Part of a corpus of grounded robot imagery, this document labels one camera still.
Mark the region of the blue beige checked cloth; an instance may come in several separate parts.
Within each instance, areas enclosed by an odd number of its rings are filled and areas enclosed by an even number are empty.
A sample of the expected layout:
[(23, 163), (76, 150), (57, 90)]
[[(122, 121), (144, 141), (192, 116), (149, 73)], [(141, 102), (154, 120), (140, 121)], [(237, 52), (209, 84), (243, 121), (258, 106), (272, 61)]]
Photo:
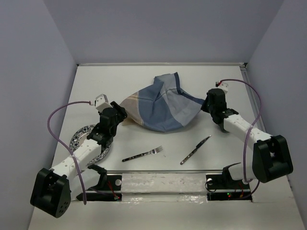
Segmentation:
[(153, 84), (127, 97), (120, 104), (137, 124), (156, 132), (173, 132), (187, 126), (201, 111), (203, 99), (180, 86), (179, 74), (156, 76)]

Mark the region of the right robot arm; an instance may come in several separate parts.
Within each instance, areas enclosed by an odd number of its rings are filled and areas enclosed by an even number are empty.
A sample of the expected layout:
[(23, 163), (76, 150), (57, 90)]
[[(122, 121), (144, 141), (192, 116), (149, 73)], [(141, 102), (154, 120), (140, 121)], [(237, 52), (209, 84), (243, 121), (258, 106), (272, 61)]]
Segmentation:
[(223, 168), (221, 183), (231, 188), (242, 181), (248, 183), (257, 179), (267, 183), (293, 172), (293, 163), (286, 138), (265, 133), (247, 122), (234, 109), (227, 108), (225, 92), (215, 88), (207, 92), (207, 97), (201, 107), (209, 113), (220, 129), (231, 133), (252, 150), (251, 161), (244, 160)]

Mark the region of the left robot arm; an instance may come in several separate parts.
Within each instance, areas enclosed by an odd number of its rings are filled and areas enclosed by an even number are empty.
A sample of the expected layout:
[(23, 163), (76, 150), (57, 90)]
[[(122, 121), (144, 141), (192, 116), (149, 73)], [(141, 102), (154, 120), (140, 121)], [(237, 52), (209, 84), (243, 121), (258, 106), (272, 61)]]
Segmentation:
[(107, 182), (107, 171), (90, 161), (108, 149), (118, 125), (127, 118), (125, 109), (116, 102), (106, 103), (99, 112), (99, 123), (75, 152), (51, 169), (41, 169), (35, 179), (30, 198), (32, 206), (61, 217), (71, 201), (91, 188), (101, 189)]

